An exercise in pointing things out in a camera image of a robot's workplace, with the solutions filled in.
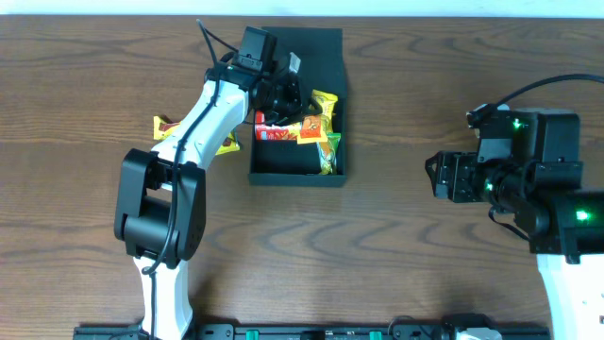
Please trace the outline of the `dark green open box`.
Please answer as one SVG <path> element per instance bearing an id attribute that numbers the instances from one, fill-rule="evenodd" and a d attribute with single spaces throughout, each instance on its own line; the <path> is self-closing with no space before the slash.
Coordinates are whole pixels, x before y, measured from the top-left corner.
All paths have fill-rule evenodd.
<path id="1" fill-rule="evenodd" d="M 252 139 L 249 182 L 264 186 L 342 187 L 346 182 L 347 74 L 344 66 L 343 31 L 340 28 L 264 28 L 277 37 L 275 56 L 291 52 L 301 58 L 301 87 L 335 94 L 338 101 L 332 118 L 333 130 L 341 135 L 335 154 L 335 169 L 320 173 L 316 144 Z"/>

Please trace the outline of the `yellow chocolate snack packet left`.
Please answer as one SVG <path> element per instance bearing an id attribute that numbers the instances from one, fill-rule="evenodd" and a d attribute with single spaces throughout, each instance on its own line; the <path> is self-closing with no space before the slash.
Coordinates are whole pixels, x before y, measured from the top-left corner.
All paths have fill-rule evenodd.
<path id="1" fill-rule="evenodd" d="M 153 117 L 153 139 L 163 141 L 170 137 L 179 126 L 179 121 L 175 122 L 166 115 L 156 115 Z"/>

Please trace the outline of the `yellow chocolate snack packet upright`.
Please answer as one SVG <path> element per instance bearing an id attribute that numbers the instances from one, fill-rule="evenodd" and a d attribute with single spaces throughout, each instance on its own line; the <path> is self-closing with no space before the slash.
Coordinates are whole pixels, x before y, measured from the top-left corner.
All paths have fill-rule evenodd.
<path id="1" fill-rule="evenodd" d="M 227 153 L 237 152 L 240 150 L 241 150 L 241 146 L 238 141 L 237 133 L 235 131 L 231 131 L 227 135 L 227 137 L 225 138 L 225 140 L 223 141 L 223 143 L 221 144 L 219 149 L 217 150 L 216 155 L 217 156 L 224 155 Z"/>

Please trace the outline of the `red Pringles can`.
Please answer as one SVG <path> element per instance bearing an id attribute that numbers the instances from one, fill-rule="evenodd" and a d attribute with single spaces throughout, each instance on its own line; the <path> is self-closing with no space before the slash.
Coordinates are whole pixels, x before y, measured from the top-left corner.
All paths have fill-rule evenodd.
<path id="1" fill-rule="evenodd" d="M 266 124 L 264 114 L 257 110 L 255 113 L 255 137 L 257 141 L 296 141 L 300 129 L 300 123 L 294 123 L 288 126 L 269 126 Z"/>

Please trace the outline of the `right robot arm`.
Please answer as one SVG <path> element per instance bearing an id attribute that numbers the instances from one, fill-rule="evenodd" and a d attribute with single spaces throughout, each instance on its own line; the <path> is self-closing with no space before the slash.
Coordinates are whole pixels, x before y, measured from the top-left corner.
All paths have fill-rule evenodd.
<path id="1" fill-rule="evenodd" d="M 536 256 L 554 337 L 602 338 L 603 194 L 581 185 L 579 116 L 501 105 L 466 117 L 478 148 L 426 160 L 434 196 L 512 214 L 508 229 Z"/>

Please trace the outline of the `green yellow snack packet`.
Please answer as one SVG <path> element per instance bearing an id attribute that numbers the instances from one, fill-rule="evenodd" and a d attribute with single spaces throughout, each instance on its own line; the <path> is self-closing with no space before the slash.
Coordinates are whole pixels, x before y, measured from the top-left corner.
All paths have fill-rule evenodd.
<path id="1" fill-rule="evenodd" d="M 327 134 L 325 142 L 317 142 L 320 162 L 320 175 L 333 175 L 336 172 L 337 150 L 341 141 L 341 134 L 331 132 Z"/>

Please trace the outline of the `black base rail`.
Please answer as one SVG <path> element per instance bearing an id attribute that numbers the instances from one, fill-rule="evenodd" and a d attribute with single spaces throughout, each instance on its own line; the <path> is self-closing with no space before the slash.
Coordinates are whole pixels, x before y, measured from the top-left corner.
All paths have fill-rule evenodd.
<path id="1" fill-rule="evenodd" d="M 399 324 L 389 331 L 381 327 L 235 327 L 230 324 L 202 325 L 188 331 L 183 339 L 198 340 L 420 340 L 454 339 L 436 327 Z M 549 340 L 549 330 L 535 327 L 507 327 L 498 330 L 504 340 Z M 148 339 L 138 327 L 76 327 L 72 339 Z"/>

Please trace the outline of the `yellow orange snack packet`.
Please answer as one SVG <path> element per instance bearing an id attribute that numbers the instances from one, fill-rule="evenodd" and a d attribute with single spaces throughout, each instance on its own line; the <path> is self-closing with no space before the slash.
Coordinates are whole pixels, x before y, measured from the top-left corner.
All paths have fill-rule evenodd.
<path id="1" fill-rule="evenodd" d="M 333 131 L 331 121 L 339 97 L 333 93 L 313 90 L 311 98 L 319 105 L 321 112 L 303 119 L 296 139 L 299 145 L 326 142 L 327 135 Z"/>

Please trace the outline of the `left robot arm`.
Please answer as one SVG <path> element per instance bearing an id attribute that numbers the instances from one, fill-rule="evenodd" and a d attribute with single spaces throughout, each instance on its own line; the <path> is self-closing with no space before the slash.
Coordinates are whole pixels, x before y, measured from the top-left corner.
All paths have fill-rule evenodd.
<path id="1" fill-rule="evenodd" d="M 320 110 L 302 95 L 301 60 L 236 55 L 216 61 L 202 92 L 176 130 L 149 151 L 133 148 L 122 162 L 114 219 L 141 275 L 141 339 L 182 339 L 190 331 L 188 264 L 206 225 L 206 172 L 228 134 L 250 111 L 291 123 Z"/>

